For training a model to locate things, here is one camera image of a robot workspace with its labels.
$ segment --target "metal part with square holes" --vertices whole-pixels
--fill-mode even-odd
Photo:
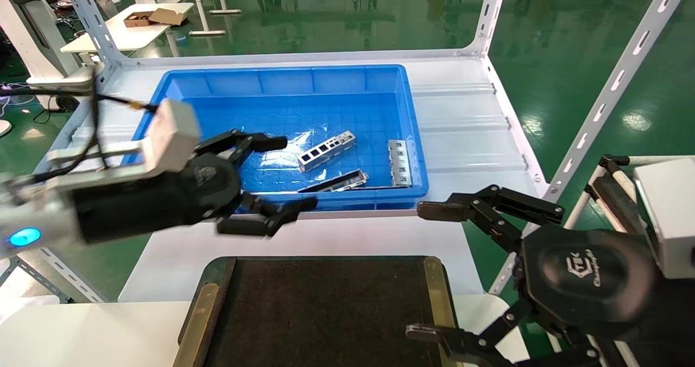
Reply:
[[[346,130],[338,136],[333,136],[316,147],[312,147],[307,152],[297,157],[302,173],[317,167],[332,157],[344,152],[350,147],[355,146],[355,136]]]
[[[393,186],[411,186],[410,162],[405,140],[389,140],[389,161]]]
[[[342,176],[299,189],[298,192],[342,192],[353,189],[353,187],[364,185],[368,178],[369,176],[367,173],[357,169],[350,173],[343,174]]]

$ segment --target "blue led light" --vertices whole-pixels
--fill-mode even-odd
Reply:
[[[14,246],[27,246],[30,243],[35,243],[39,238],[41,238],[41,231],[28,227],[12,234],[7,241]]]

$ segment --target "white table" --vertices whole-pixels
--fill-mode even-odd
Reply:
[[[187,13],[193,8],[193,3],[154,3],[154,4],[138,4],[132,5],[124,9],[114,18],[106,22],[106,27],[111,33],[115,47],[118,50],[139,50],[146,47],[154,41],[159,35],[166,31],[167,39],[172,48],[174,56],[179,56],[179,50],[176,47],[176,40],[169,31],[171,25],[164,23],[150,26],[142,26],[137,28],[126,28],[123,20],[135,11],[154,11],[156,9],[169,9],[177,13]],[[80,53],[80,52],[96,52],[97,48],[90,38],[89,34],[85,33],[79,36],[76,40],[71,41],[60,49],[60,52],[65,53]]]
[[[241,14],[240,9],[228,9],[226,8],[226,1],[219,0],[222,5],[221,10],[210,10],[210,14]],[[225,30],[210,30],[208,27],[208,20],[205,18],[205,10],[203,9],[203,3],[201,0],[195,0],[196,6],[198,6],[198,11],[200,12],[200,22],[203,24],[203,30],[191,30],[189,35],[224,35]]]
[[[300,219],[270,240],[219,236],[212,222],[158,231],[118,300],[191,300],[205,267],[222,256],[434,256],[449,273],[451,293],[483,293],[461,224],[392,216]]]
[[[188,306],[189,302],[140,302],[25,307],[0,325],[2,365],[171,367]],[[476,333],[507,309],[491,295],[455,295],[454,306],[459,326]],[[497,349],[512,362],[528,359],[518,329]]]

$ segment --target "black mat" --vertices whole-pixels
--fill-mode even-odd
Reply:
[[[437,345],[405,337],[433,323],[423,260],[219,258],[199,285],[233,268],[204,365],[441,366]]]

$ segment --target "green epoxy floor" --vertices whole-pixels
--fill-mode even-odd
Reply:
[[[174,30],[182,56],[462,47],[472,40],[482,2],[226,1],[243,14],[208,16],[208,20],[211,29],[227,30],[227,35],[189,37],[189,30],[201,29],[195,8],[189,14],[189,24]],[[119,8],[132,2],[123,0]],[[504,0],[490,55],[547,179],[558,168],[649,2]],[[204,0],[204,4],[206,10],[219,8],[218,0]],[[694,22],[695,0],[684,0],[570,182],[562,204],[571,206],[576,201],[601,154],[695,152],[695,130],[690,126],[695,120]],[[163,56],[171,56],[164,36],[132,53],[134,58]],[[17,65],[8,68],[0,73],[0,80],[18,81],[17,77],[8,78],[17,70]],[[5,119],[15,128],[0,138],[0,172],[30,172],[67,119],[66,115],[54,115],[49,124],[34,124],[31,117],[36,112],[36,107],[8,110]],[[590,208],[583,214],[579,228],[605,225]],[[465,224],[464,229],[487,288],[506,254],[474,226]],[[145,243],[146,238],[134,238],[60,251],[109,298],[116,298]],[[36,256],[30,254],[28,260],[71,295],[79,295]],[[13,290],[24,292],[20,288],[15,286]],[[29,295],[41,293],[45,291],[40,286],[28,290]],[[509,302],[514,297],[512,292],[504,296]],[[544,335],[533,326],[524,330],[539,338],[529,343],[532,353],[543,352]]]

